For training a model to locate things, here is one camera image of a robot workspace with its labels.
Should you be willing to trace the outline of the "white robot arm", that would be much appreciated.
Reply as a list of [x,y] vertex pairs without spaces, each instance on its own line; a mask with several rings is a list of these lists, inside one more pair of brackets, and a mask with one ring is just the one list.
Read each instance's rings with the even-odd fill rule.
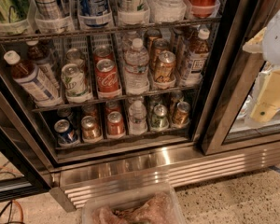
[[257,129],[280,110],[280,9],[266,27],[245,42],[243,51],[261,53],[263,60],[271,65],[267,71],[259,72],[247,105],[245,124]]

